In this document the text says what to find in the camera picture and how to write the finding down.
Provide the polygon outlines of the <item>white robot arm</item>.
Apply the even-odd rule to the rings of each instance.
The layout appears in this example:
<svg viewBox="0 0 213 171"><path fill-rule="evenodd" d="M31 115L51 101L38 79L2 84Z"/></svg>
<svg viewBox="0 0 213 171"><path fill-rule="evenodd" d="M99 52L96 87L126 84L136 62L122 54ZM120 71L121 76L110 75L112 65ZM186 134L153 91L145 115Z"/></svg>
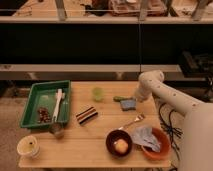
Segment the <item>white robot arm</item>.
<svg viewBox="0 0 213 171"><path fill-rule="evenodd" d="M213 103L167 86L161 70L143 72L138 81L139 102L155 94L184 117L178 171L213 171Z"/></svg>

